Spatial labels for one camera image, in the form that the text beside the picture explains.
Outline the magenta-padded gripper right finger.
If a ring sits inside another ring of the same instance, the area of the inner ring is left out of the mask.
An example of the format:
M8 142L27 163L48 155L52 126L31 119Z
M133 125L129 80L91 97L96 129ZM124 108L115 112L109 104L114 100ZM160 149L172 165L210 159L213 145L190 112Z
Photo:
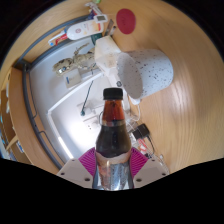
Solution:
M132 149L129 164L134 188L141 188L169 174L161 158L155 155L147 158L136 148Z

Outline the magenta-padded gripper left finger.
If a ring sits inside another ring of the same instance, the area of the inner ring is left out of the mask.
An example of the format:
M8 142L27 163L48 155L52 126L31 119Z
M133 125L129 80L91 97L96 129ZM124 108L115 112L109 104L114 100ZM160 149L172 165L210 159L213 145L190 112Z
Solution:
M78 159L70 159L57 175L83 188L91 189L94 183L97 163L95 149L91 148Z

